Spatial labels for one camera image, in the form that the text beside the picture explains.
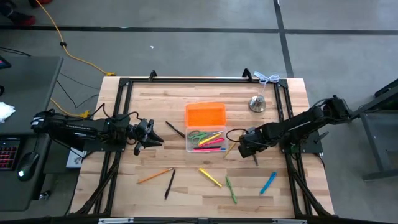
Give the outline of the grey desk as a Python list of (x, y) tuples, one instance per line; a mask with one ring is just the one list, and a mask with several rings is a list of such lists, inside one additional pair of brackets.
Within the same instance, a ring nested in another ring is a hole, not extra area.
[[(14, 107), (15, 112), (0, 123), (0, 148), (9, 144), (5, 138), (19, 141), (13, 170), (0, 168), (0, 212), (27, 210), (31, 201), (37, 200), (44, 181), (44, 164), (49, 151), (50, 138), (36, 134), (30, 128), (34, 116), (47, 110), (62, 67), (61, 57), (8, 57), (10, 68), (0, 69), (0, 85), (5, 92), (0, 102)], [(28, 181), (18, 179), (17, 166), (29, 152), (39, 157)]]

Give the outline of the orange pencil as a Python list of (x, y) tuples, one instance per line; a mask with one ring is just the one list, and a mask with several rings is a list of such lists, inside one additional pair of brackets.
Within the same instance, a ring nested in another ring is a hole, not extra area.
[(166, 170), (160, 171), (160, 172), (158, 172), (158, 173), (156, 173), (156, 174), (153, 174), (153, 175), (151, 175), (151, 176), (148, 176), (148, 177), (146, 177), (146, 178), (144, 178), (144, 179), (139, 180), (139, 181), (137, 182), (137, 184), (142, 184), (142, 183), (144, 183), (144, 182), (147, 182), (148, 180), (151, 180), (151, 179), (153, 179), (153, 178), (155, 178), (155, 177), (158, 177), (158, 176), (160, 176), (160, 175), (162, 175), (162, 174), (165, 174), (165, 173), (167, 173), (167, 172), (169, 172), (169, 171), (171, 171), (171, 170), (173, 170), (173, 169), (174, 169), (174, 168), (168, 168), (168, 169), (166, 169)]

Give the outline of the white box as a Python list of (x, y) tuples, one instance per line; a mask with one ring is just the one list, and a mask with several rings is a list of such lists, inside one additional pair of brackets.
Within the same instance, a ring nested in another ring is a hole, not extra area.
[(71, 148), (67, 163), (66, 163), (66, 168), (67, 169), (80, 169), (82, 165), (83, 158), (87, 155), (86, 151), (80, 151), (75, 148)]

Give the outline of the silver bracket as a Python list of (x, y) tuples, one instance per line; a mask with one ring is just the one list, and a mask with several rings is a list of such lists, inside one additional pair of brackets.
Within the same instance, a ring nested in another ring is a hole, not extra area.
[(132, 223), (134, 223), (133, 217), (101, 218), (98, 220), (98, 224), (132, 224)]
[(300, 219), (275, 218), (272, 220), (272, 224), (308, 224), (308, 222)]

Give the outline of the dark metal cart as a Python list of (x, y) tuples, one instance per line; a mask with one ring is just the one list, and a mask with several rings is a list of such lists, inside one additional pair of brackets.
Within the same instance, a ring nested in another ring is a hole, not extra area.
[(398, 154), (398, 79), (374, 94), (374, 99), (353, 111), (351, 119), (359, 118), (366, 132), (377, 172), (363, 176), (364, 181), (398, 177), (398, 165), (390, 159)]

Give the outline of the green pen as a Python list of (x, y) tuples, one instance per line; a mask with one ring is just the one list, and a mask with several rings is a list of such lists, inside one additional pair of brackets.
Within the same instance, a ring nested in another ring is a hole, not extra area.
[(229, 179), (229, 177), (227, 175), (225, 176), (225, 179), (226, 179), (226, 185), (229, 188), (229, 191), (230, 191), (230, 194), (231, 194), (231, 198), (232, 198), (234, 204), (236, 205), (238, 202), (237, 202), (237, 198), (236, 198), (236, 196), (234, 194), (233, 187), (231, 185), (231, 181), (230, 181), (230, 179)]

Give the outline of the black aluminium rig frame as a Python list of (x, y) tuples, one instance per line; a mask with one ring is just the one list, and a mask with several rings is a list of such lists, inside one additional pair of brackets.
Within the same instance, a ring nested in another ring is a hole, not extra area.
[[(132, 217), (231, 217), (267, 218), (294, 216), (293, 200), (285, 156), (278, 147), (269, 148), (253, 157), (242, 158), (233, 149), (225, 152), (187, 152), (185, 140), (166, 125), (185, 129), (185, 107), (189, 103), (218, 102), (226, 107), (226, 128), (231, 139), (241, 130), (278, 122), (281, 118), (305, 111), (307, 91), (301, 78), (284, 78), (281, 86), (262, 86), (248, 78), (221, 77), (154, 77), (133, 78), (132, 85), (120, 86), (119, 77), (104, 77), (99, 104), (112, 113), (115, 101), (121, 108), (137, 111), (141, 117), (155, 121), (155, 131), (163, 138), (162, 146), (147, 148), (138, 156), (128, 146), (122, 153), (113, 203), (113, 216)], [(249, 100), (262, 95), (264, 112), (255, 113)], [(172, 188), (164, 200), (173, 170), (142, 184), (141, 179), (168, 168), (176, 170)], [(199, 172), (205, 169), (222, 187)], [(264, 194), (260, 190), (276, 171), (277, 176)], [(235, 205), (225, 176), (228, 176), (237, 198)]]

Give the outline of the black computer mouse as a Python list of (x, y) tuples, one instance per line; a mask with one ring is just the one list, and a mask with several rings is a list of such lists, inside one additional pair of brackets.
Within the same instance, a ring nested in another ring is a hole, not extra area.
[(36, 152), (28, 152), (22, 156), (17, 166), (17, 178), (21, 182), (28, 181), (32, 178), (38, 159), (39, 154)]

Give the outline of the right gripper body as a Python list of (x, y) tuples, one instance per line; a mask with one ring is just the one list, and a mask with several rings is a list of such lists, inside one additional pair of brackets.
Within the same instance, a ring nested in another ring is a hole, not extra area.
[(255, 155), (264, 150), (264, 144), (259, 142), (255, 127), (247, 129), (239, 137), (238, 151), (243, 158)]

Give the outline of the blue pen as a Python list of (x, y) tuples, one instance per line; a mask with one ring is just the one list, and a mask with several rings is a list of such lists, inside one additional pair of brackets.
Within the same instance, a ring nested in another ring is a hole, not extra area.
[(264, 194), (266, 192), (266, 190), (270, 187), (270, 185), (273, 183), (275, 177), (277, 176), (277, 172), (274, 171), (271, 176), (269, 177), (268, 181), (265, 183), (265, 185), (263, 186), (263, 188), (260, 190), (260, 194)]

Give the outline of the clear box with orange lid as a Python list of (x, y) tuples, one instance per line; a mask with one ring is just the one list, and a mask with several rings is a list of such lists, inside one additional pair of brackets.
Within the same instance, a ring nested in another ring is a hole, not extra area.
[(192, 144), (188, 139), (188, 133), (194, 130), (213, 132), (223, 131), (218, 138), (224, 138), (223, 142), (209, 146), (221, 146), (228, 149), (228, 140), (226, 138), (226, 107), (223, 103), (190, 103), (185, 107), (185, 143), (186, 151), (193, 152), (193, 148), (198, 147)]

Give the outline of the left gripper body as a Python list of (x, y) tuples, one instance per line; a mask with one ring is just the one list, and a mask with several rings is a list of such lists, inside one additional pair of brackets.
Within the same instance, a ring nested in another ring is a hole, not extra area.
[(127, 137), (136, 140), (134, 155), (138, 156), (140, 148), (152, 147), (152, 120), (142, 119), (139, 124), (128, 126)]

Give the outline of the white tissue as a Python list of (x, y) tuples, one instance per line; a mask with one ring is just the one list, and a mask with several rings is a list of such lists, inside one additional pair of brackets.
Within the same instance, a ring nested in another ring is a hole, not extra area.
[(4, 123), (15, 111), (13, 106), (0, 102), (0, 123)]

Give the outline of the wooden pencil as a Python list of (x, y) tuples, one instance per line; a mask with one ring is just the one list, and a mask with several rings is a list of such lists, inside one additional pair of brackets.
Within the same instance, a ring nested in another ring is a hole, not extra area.
[(231, 150), (235, 147), (235, 145), (236, 145), (236, 143), (237, 142), (234, 142), (229, 148), (228, 148), (228, 150), (226, 151), (226, 153), (224, 154), (224, 158), (231, 152)]

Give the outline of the pink highlighter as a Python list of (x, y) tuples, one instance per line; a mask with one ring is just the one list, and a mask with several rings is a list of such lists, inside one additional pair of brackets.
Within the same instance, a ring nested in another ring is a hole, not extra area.
[(223, 141), (224, 141), (224, 138), (218, 138), (218, 139), (215, 139), (215, 140), (200, 144), (200, 145), (198, 145), (198, 147), (209, 146), (209, 145), (216, 144), (216, 143), (223, 142)]

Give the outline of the yellow highlighter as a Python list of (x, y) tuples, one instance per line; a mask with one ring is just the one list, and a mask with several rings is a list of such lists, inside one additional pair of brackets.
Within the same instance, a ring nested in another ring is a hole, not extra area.
[(215, 179), (213, 178), (205, 169), (199, 168), (199, 172), (201, 172), (204, 176), (206, 176), (208, 179), (210, 179), (215, 185), (218, 187), (222, 187), (222, 185)]
[(222, 133), (216, 133), (216, 134), (214, 134), (214, 135), (208, 137), (207, 139), (202, 140), (201, 142), (198, 143), (198, 146), (204, 145), (205, 143), (207, 143), (207, 142), (213, 140), (214, 138), (217, 138), (217, 137), (220, 136), (221, 134), (222, 134)]

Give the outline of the backlit keyboard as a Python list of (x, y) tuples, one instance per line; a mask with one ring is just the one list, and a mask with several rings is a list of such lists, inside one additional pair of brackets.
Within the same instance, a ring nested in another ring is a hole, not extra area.
[(0, 138), (0, 171), (14, 170), (21, 140)]

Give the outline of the green scissors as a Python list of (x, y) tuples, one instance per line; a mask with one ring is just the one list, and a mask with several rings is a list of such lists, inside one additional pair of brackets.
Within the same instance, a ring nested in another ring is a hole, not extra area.
[(223, 131), (206, 132), (206, 131), (194, 130), (188, 133), (188, 139), (192, 144), (199, 145), (199, 143), (204, 141), (206, 138), (210, 138), (211, 136), (220, 134), (222, 132)]

